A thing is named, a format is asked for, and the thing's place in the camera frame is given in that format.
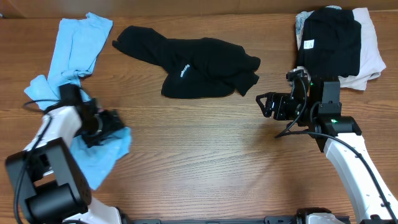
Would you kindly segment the black t-shirt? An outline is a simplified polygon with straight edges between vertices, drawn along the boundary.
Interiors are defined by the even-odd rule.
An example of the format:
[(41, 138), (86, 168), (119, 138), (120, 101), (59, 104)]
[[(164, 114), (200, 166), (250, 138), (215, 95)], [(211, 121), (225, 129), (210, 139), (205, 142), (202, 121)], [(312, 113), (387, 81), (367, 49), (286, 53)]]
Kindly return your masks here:
[(152, 28), (129, 26), (113, 41), (120, 52), (162, 67), (161, 94), (169, 98), (245, 95), (259, 77), (261, 60), (220, 39), (168, 39)]

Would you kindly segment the light blue t-shirt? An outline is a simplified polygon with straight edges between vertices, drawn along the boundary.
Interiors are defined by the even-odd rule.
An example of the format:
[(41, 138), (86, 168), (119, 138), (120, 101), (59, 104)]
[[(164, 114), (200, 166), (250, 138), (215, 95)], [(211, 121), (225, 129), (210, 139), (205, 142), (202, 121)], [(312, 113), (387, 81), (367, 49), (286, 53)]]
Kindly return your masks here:
[[(49, 74), (39, 75), (24, 90), (44, 110), (60, 98), (58, 87), (92, 75), (97, 56), (102, 51), (113, 22), (91, 12), (86, 19), (62, 19)], [(99, 146), (88, 147), (81, 136), (72, 141), (70, 152), (86, 177), (91, 189), (97, 190), (118, 159), (129, 153), (131, 129), (122, 128), (102, 140)]]

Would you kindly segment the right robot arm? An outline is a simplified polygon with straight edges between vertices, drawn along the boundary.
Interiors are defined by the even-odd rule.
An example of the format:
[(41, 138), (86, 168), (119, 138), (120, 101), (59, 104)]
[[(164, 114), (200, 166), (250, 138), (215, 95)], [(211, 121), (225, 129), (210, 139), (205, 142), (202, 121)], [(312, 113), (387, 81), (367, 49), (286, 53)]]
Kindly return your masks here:
[(300, 69), (288, 72), (286, 80), (289, 93), (256, 96), (264, 117), (288, 121), (277, 137), (306, 134), (316, 140), (336, 169), (358, 223), (397, 223), (397, 199), (372, 162), (357, 122), (341, 114), (339, 79)]

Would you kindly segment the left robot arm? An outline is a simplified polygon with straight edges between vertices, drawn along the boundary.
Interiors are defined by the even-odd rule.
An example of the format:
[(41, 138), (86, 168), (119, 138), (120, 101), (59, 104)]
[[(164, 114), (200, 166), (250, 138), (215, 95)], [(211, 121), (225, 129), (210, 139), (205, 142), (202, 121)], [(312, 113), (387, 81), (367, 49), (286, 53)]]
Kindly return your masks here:
[(100, 108), (96, 99), (83, 101), (81, 87), (64, 84), (59, 90), (60, 99), (42, 111), (42, 125), (32, 142), (5, 161), (16, 222), (130, 223), (121, 209), (92, 196), (70, 153), (74, 137), (81, 136), (88, 147), (97, 146), (124, 123), (116, 110)]

